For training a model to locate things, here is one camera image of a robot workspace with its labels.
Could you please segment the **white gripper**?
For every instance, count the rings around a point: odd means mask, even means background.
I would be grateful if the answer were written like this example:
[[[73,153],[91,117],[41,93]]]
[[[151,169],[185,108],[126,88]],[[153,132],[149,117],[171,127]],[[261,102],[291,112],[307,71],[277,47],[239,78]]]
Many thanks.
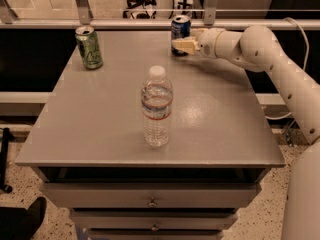
[[[194,28],[190,31],[192,37],[174,39],[171,44],[179,52],[194,55],[200,50],[204,57],[216,58],[216,41],[222,32],[222,28]]]

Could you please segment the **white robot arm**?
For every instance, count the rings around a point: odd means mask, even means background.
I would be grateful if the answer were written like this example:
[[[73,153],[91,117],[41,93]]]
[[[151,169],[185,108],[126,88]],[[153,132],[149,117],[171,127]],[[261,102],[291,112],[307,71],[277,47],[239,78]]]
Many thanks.
[[[171,44],[188,54],[267,73],[309,143],[291,172],[281,240],[320,240],[320,84],[286,55],[265,26],[242,32],[194,29]]]

